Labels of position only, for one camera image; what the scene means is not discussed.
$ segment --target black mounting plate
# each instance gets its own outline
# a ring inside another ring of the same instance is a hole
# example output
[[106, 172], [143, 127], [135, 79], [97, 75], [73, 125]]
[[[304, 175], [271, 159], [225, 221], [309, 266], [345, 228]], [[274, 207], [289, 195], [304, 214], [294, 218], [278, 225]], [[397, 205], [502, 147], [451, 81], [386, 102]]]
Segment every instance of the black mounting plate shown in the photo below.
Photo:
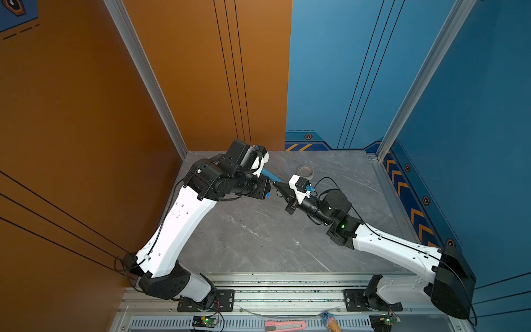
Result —
[[[234, 306], [234, 290], [216, 290], [216, 299], [219, 300], [219, 311], [230, 312]], [[217, 302], [209, 310], [198, 307], [198, 304], [189, 297], [181, 296], [179, 299], [179, 305], [177, 306], [178, 312], [209, 312], [218, 309]]]
[[[347, 311], [374, 311], [369, 307], [369, 303], [363, 293], [365, 290], [343, 290], [345, 306]], [[392, 311], [402, 311], [402, 304], [395, 303], [390, 305]]]

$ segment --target blue cylindrical object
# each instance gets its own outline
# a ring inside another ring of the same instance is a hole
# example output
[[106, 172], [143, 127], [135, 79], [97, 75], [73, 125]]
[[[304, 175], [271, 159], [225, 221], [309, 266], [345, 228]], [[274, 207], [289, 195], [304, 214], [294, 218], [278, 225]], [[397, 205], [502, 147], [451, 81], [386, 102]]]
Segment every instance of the blue cylindrical object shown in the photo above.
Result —
[[271, 173], [270, 171], [268, 171], [265, 168], [262, 169], [262, 174], [267, 176], [268, 178], [270, 178], [273, 181], [282, 182], [282, 180], [278, 176], [276, 176], [275, 174]]

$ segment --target orange chevron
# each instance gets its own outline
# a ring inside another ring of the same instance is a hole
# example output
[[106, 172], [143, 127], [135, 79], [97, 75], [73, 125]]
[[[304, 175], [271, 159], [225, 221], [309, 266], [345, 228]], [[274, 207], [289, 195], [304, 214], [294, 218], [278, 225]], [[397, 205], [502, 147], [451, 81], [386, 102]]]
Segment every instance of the orange chevron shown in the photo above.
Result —
[[391, 159], [387, 160], [387, 173], [389, 173], [389, 164], [396, 164], [396, 163], [397, 162], [394, 160], [391, 160]]
[[401, 187], [406, 187], [406, 188], [409, 188], [409, 186], [407, 185], [407, 183], [404, 183], [404, 182], [400, 182], [398, 181], [398, 195], [400, 196], [400, 188]]
[[421, 217], [425, 218], [424, 214], [422, 212], [420, 212], [419, 210], [411, 209], [411, 223], [413, 225], [415, 224], [415, 222], [413, 221], [414, 218], [415, 218], [415, 215], [418, 215], [418, 216], [421, 216]]
[[422, 224], [419, 224], [418, 225], [418, 238], [420, 241], [422, 241], [422, 231], [426, 231], [430, 233], [431, 235], [433, 235], [433, 231], [431, 229], [427, 228], [426, 226]]
[[392, 171], [391, 173], [393, 174], [391, 182], [395, 184], [395, 175], [402, 175], [402, 173], [400, 171]]

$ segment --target marble surface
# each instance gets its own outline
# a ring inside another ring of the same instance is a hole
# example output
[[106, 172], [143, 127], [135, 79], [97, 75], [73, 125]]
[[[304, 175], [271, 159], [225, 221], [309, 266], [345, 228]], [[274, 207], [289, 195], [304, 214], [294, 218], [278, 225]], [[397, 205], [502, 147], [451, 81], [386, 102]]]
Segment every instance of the marble surface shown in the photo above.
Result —
[[[198, 159], [218, 153], [189, 152], [178, 179]], [[274, 151], [266, 168], [288, 180], [300, 165], [313, 167], [312, 184], [324, 176], [333, 178], [366, 222], [404, 237], [364, 151]], [[317, 191], [332, 187], [333, 183], [325, 179]], [[195, 229], [179, 262], [205, 273], [407, 271], [370, 253], [334, 244], [326, 235], [328, 227], [313, 224], [299, 210], [291, 216], [285, 207], [276, 190], [265, 200], [242, 197], [217, 203]]]

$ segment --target robotic arm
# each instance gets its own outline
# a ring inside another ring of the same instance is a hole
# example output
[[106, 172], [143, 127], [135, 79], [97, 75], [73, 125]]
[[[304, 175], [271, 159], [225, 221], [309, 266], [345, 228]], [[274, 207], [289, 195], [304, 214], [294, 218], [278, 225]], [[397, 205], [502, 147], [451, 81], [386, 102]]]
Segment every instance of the robotic arm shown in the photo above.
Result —
[[372, 310], [387, 310], [398, 302], [433, 303], [441, 311], [468, 318], [475, 276], [454, 247], [419, 245], [387, 234], [349, 215], [352, 204], [339, 189], [311, 195], [310, 182], [293, 175], [288, 183], [270, 181], [261, 174], [269, 154], [262, 146], [235, 140], [226, 154], [194, 163], [184, 178], [176, 202], [147, 244], [136, 254], [127, 254], [125, 267], [140, 278], [147, 295], [161, 299], [186, 296], [210, 308], [216, 288], [203, 275], [181, 266], [177, 258], [201, 219], [226, 194], [264, 199], [271, 184], [287, 202], [286, 211], [296, 209], [316, 224], [330, 226], [327, 234], [338, 245], [370, 252], [401, 265], [417, 276], [373, 276], [363, 294]]

